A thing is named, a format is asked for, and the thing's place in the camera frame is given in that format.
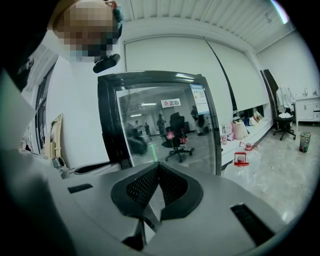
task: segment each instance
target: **ceiling light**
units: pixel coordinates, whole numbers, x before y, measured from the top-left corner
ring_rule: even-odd
[[[157,105],[157,103],[141,103],[142,107],[144,107],[144,106],[154,106],[154,105]]]
[[[178,78],[186,78],[186,79],[192,79],[192,80],[194,79],[193,77],[186,76],[186,75],[180,74],[180,73],[176,74],[175,76]]]
[[[283,24],[288,23],[289,16],[285,12],[285,10],[282,8],[280,4],[278,4],[275,0],[271,0],[271,3],[273,4],[274,8],[276,9],[277,13],[280,15],[280,18],[282,20]]]
[[[144,70],[140,70],[140,71],[127,71],[127,73],[138,73],[138,72],[145,72]]]

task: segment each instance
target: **office chair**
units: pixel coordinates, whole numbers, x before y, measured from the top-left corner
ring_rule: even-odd
[[[280,138],[280,141],[282,141],[284,135],[287,133],[287,134],[293,135],[293,140],[295,140],[296,139],[296,135],[294,134],[294,130],[291,128],[290,123],[295,120],[296,105],[293,104],[294,113],[291,113],[291,115],[293,115],[293,116],[289,117],[289,118],[281,118],[281,117],[279,117],[278,113],[277,113],[277,109],[274,108],[274,110],[276,111],[276,117],[274,118],[274,120],[278,123],[279,129],[274,130],[273,131],[273,135],[275,135],[277,133],[282,133],[282,136]]]
[[[178,155],[179,163],[182,163],[182,158],[180,153],[189,153],[192,156],[192,152],[195,150],[193,147],[190,150],[185,150],[184,148],[179,148],[181,141],[180,138],[183,137],[183,130],[185,128],[185,117],[180,116],[179,112],[174,113],[170,116],[170,126],[173,130],[174,138],[167,139],[165,142],[162,143],[162,146],[166,148],[173,148],[173,150],[169,153],[169,155],[165,158],[165,161],[168,161],[168,158]]]

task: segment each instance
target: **roller shade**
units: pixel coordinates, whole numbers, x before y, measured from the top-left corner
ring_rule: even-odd
[[[127,71],[174,71],[203,75],[220,125],[231,122],[232,102],[225,75],[205,40],[159,37],[125,45]]]
[[[269,103],[260,75],[242,52],[216,42],[209,44],[228,76],[238,111]]]

